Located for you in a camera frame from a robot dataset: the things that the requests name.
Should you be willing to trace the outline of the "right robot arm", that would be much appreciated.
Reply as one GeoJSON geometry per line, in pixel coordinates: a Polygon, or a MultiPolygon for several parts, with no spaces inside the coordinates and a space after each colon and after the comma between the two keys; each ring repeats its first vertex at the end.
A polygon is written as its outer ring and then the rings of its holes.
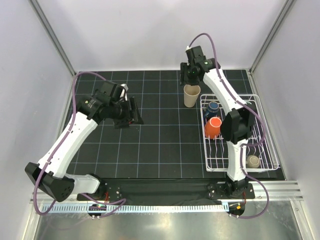
{"type": "Polygon", "coordinates": [[[227,143],[228,168],[223,191],[230,198],[240,197],[249,185],[245,159],[256,111],[247,106],[228,82],[218,62],[207,58],[200,46],[188,46],[185,53],[187,62],[180,64],[181,84],[197,86],[204,82],[224,111],[220,132],[227,143]]]}

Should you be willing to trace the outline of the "dark blue mug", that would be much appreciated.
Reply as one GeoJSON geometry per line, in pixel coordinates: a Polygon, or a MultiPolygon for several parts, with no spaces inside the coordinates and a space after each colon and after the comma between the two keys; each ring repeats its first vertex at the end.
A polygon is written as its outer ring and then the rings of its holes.
{"type": "Polygon", "coordinates": [[[219,112],[219,104],[216,101],[211,101],[208,103],[205,112],[204,119],[209,121],[211,118],[216,117],[219,112]]]}

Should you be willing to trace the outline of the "tall beige cup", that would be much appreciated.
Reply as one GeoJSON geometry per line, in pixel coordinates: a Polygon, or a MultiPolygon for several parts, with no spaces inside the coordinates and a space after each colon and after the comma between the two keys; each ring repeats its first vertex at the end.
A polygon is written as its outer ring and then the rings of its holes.
{"type": "Polygon", "coordinates": [[[187,108],[192,108],[196,104],[200,92],[201,87],[199,85],[186,84],[183,88],[184,105],[187,108]]]}

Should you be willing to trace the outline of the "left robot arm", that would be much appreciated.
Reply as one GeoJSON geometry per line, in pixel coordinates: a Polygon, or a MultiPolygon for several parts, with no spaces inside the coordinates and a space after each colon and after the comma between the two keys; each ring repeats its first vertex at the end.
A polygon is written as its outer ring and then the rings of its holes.
{"type": "Polygon", "coordinates": [[[105,81],[93,95],[85,95],[75,105],[67,127],[50,150],[37,163],[29,162],[25,172],[41,191],[57,202],[73,194],[87,194],[101,200],[106,194],[105,181],[96,174],[68,174],[72,159],[86,138],[105,119],[112,119],[115,129],[144,122],[134,97],[128,97],[128,86],[105,81]]]}

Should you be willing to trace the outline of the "small grey-beige mug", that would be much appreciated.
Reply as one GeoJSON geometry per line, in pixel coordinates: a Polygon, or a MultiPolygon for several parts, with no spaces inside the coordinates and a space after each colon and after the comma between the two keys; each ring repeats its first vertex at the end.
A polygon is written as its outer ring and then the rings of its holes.
{"type": "Polygon", "coordinates": [[[261,165],[260,159],[256,155],[248,155],[245,162],[246,167],[252,169],[257,169],[261,165]]]}

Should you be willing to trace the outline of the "orange mug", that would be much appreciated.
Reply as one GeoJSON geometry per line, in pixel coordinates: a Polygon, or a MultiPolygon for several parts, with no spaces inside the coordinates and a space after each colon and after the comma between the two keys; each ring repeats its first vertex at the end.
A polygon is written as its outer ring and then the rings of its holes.
{"type": "Polygon", "coordinates": [[[204,126],[204,135],[208,139],[215,139],[220,135],[222,120],[215,116],[211,117],[204,126]]]}

